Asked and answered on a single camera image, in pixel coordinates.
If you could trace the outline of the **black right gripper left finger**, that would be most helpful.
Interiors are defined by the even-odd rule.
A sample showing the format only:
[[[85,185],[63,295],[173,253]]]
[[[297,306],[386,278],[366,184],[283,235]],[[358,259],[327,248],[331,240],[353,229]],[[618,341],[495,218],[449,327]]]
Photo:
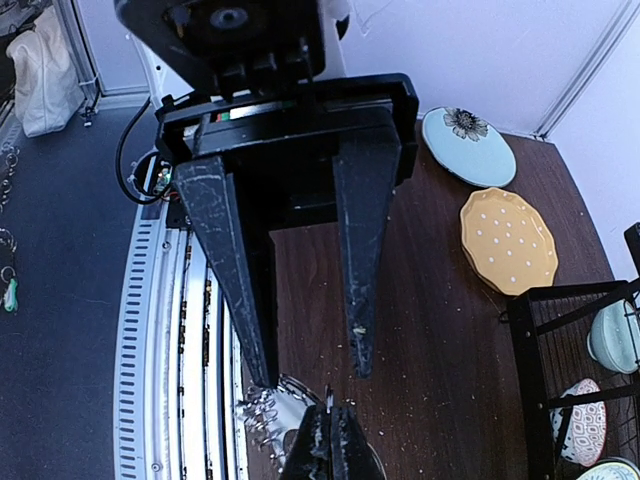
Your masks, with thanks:
[[[330,415],[323,405],[306,409],[280,479],[327,480],[330,473]]]

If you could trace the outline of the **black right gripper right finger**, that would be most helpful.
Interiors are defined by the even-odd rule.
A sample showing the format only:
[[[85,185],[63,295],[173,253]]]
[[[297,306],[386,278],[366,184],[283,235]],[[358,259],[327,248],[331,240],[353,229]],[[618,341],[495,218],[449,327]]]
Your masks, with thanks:
[[[384,479],[385,473],[354,413],[333,407],[330,413],[331,473],[333,479]]]

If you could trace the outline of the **yellow blue patterned bowl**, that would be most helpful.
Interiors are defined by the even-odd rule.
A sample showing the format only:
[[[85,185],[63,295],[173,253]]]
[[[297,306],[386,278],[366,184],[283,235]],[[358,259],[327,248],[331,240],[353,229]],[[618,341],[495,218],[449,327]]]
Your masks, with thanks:
[[[639,480],[639,467],[628,459],[612,457],[598,462],[577,480]]]

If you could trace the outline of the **pink patterned bowl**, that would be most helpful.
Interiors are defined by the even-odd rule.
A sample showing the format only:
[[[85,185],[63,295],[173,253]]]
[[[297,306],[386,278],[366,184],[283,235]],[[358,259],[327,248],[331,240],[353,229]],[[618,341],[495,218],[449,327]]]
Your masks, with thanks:
[[[585,378],[566,390],[561,397],[580,396],[599,392],[597,383]],[[562,408],[550,413],[554,442],[559,440],[563,421]],[[561,457],[583,467],[591,467],[599,460],[606,438],[606,407],[603,401],[574,405],[569,415],[569,425],[561,446]]]

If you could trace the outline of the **black metal dish rack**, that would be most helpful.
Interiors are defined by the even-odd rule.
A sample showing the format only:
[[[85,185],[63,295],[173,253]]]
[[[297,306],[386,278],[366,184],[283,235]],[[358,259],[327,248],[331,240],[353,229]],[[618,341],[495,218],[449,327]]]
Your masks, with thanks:
[[[508,302],[502,320],[510,327],[515,354],[529,478],[577,479],[594,466],[571,463],[560,450],[573,406],[599,401],[606,407],[607,428],[597,463],[622,457],[639,466],[639,370],[608,370],[591,358],[586,345],[596,314],[620,300],[631,303],[639,321],[637,280],[536,287]],[[585,378],[600,391],[561,397]],[[556,408],[564,418],[557,444],[550,421]]]

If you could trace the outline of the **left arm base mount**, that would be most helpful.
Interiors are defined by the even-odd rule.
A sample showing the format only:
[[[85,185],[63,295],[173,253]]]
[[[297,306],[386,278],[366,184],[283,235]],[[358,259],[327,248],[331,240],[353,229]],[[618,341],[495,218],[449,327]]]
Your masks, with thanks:
[[[181,197],[170,185],[171,176],[170,163],[151,150],[132,163],[127,186],[142,200],[157,198],[141,207],[143,221],[162,220],[167,229],[188,230],[191,223]]]

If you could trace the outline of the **large keyring with red grip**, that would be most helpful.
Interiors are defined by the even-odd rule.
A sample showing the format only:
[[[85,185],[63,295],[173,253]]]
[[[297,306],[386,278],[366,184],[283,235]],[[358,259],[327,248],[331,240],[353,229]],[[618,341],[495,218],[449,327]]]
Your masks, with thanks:
[[[270,451],[270,460],[279,477],[305,411],[314,405],[325,406],[329,415],[333,407],[349,408],[335,402],[334,392],[329,386],[325,388],[325,396],[320,398],[302,382],[285,374],[280,376],[274,388],[250,387],[245,398],[237,403],[239,418],[257,448],[267,448]],[[370,443],[369,445],[380,461],[386,478],[379,455]]]

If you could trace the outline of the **light blue flower plate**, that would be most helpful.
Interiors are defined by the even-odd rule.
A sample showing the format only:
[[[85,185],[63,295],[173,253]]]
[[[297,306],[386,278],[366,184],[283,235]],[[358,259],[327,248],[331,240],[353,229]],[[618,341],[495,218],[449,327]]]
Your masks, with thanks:
[[[503,136],[468,110],[439,107],[422,121],[422,137],[447,171],[477,187],[504,187],[516,175],[515,155]]]

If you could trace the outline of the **yellow polka dot plate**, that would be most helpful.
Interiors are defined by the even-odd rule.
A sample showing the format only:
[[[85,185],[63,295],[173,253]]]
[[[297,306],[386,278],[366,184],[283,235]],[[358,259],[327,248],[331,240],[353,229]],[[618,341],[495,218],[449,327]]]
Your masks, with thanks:
[[[559,265],[554,237],[522,197],[495,187],[475,191],[459,219],[463,252],[495,291],[518,296],[554,283]]]

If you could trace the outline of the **metal table edge rail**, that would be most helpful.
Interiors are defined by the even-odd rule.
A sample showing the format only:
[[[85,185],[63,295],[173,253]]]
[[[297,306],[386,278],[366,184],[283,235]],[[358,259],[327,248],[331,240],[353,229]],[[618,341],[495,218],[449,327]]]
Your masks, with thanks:
[[[136,212],[122,287],[113,397],[118,479],[246,479],[239,343],[197,238]]]

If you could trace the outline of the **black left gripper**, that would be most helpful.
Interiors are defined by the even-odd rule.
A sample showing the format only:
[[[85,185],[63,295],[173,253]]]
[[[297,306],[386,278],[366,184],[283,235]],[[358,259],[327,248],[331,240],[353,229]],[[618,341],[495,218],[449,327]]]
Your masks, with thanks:
[[[394,189],[413,172],[418,96],[403,73],[300,84],[233,103],[163,100],[156,146],[224,294],[253,382],[279,379],[268,228],[338,218],[355,374],[372,375],[376,292]]]

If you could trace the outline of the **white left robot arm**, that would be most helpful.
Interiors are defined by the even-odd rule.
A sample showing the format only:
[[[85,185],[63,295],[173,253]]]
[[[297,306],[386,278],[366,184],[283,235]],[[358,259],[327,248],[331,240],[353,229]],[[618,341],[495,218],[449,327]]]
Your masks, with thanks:
[[[410,78],[346,75],[345,1],[119,1],[115,13],[253,380],[279,376],[271,235],[331,222],[354,369],[369,377],[387,219],[417,151]]]

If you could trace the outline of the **teal ceramic bowl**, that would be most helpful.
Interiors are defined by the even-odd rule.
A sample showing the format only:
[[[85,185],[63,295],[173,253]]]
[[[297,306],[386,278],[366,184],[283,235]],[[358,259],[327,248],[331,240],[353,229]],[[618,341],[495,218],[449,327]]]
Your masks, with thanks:
[[[586,345],[591,358],[604,368],[623,374],[638,371],[639,321],[631,303],[620,300],[601,309]]]

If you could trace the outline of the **white plastic bag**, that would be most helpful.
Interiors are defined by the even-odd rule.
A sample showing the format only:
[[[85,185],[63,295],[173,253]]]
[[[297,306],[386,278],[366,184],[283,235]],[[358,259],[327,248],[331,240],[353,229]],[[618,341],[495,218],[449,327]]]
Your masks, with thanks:
[[[34,28],[13,39],[15,116],[26,137],[63,130],[85,100],[56,10],[49,6]]]

